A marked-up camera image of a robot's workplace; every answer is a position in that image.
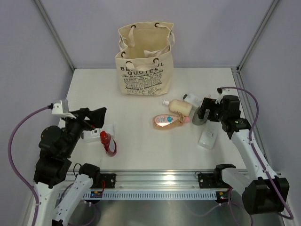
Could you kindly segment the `white rectangular bottle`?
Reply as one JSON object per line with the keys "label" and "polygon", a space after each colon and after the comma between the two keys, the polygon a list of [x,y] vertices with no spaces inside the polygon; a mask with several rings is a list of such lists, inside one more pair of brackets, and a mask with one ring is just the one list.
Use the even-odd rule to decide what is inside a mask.
{"label": "white rectangular bottle", "polygon": [[207,121],[198,141],[198,145],[211,150],[216,142],[221,123]]}

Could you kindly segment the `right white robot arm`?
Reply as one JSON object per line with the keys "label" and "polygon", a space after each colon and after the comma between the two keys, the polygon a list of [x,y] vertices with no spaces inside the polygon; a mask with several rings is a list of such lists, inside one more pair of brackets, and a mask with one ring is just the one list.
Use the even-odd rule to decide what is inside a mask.
{"label": "right white robot arm", "polygon": [[289,182],[277,175],[259,151],[249,121],[241,117],[239,98],[234,95],[225,95],[220,100],[205,97],[197,114],[200,119],[206,117],[209,122],[222,125],[248,172],[244,176],[233,164],[219,164],[210,182],[217,187],[234,189],[250,215],[284,211]]}

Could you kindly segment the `red liquid bottle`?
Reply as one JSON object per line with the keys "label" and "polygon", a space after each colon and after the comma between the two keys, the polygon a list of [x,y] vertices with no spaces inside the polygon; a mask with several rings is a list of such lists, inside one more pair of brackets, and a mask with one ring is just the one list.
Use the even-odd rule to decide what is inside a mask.
{"label": "red liquid bottle", "polygon": [[105,152],[109,157],[113,157],[117,153],[117,145],[110,133],[105,131],[100,132],[100,140],[105,148]]}

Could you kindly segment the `pink baby oil bottle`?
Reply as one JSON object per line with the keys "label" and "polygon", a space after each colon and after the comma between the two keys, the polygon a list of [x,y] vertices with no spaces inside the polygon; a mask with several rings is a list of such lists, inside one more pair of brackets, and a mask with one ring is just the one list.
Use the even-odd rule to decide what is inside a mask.
{"label": "pink baby oil bottle", "polygon": [[190,118],[181,114],[160,114],[153,118],[153,127],[159,130],[173,129],[190,122]]}

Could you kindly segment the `cream pump lotion bottle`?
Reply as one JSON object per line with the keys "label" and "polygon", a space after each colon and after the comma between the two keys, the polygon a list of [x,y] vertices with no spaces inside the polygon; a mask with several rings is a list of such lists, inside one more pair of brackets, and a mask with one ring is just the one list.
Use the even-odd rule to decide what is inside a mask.
{"label": "cream pump lotion bottle", "polygon": [[191,104],[178,99],[173,99],[171,101],[164,100],[163,105],[166,105],[169,111],[173,113],[181,114],[185,117],[188,117],[192,110]]}

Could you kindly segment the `white bottle with dark cap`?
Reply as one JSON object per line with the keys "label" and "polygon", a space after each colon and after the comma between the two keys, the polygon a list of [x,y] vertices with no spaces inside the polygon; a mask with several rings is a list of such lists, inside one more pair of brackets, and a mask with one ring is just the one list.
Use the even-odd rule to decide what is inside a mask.
{"label": "white bottle with dark cap", "polygon": [[195,94],[189,93],[183,96],[183,101],[192,105],[192,109],[196,110],[198,107],[202,105],[203,99],[198,97]]}

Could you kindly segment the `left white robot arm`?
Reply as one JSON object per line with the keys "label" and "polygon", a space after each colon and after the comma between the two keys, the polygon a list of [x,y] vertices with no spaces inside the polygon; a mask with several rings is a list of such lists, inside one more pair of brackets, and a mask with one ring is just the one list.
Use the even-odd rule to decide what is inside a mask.
{"label": "left white robot arm", "polygon": [[65,127],[49,126],[42,131],[39,142],[40,158],[36,163],[33,181],[38,202],[32,217],[38,226],[66,226],[83,194],[100,185],[100,168],[85,163],[80,167],[70,191],[59,205],[56,199],[71,166],[71,154],[83,131],[104,125],[106,108],[81,108],[69,112],[53,106],[52,113],[65,121]]}

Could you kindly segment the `grey green pump bottle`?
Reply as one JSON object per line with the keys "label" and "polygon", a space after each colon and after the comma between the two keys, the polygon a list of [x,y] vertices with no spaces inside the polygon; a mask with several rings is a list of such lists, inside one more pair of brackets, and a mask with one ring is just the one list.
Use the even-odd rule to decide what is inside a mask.
{"label": "grey green pump bottle", "polygon": [[207,118],[208,118],[208,113],[209,113],[209,111],[206,111],[206,112],[205,112],[205,115],[204,115],[204,118],[203,118],[203,119],[200,119],[200,118],[199,118],[199,115],[198,115],[198,112],[199,112],[200,108],[201,108],[201,106],[199,106],[199,107],[195,110],[195,112],[194,112],[194,114],[193,114],[193,118],[192,118],[192,123],[193,123],[194,125],[197,125],[197,126],[201,126],[201,125],[204,125],[204,124],[206,123]]}

